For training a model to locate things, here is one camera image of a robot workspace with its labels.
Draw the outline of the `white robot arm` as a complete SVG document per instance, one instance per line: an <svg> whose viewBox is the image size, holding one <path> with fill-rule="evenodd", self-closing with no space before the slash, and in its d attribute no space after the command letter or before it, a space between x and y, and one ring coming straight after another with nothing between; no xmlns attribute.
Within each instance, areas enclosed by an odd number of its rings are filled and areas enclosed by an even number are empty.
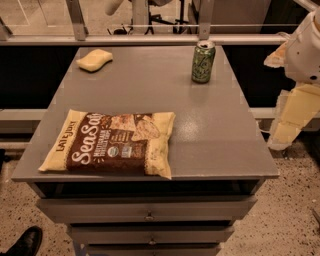
<svg viewBox="0 0 320 256"><path fill-rule="evenodd" d="M284 150L320 112L320 7L266 57L264 65L283 67L285 76L295 82L290 92L278 96L267 141L270 149Z"/></svg>

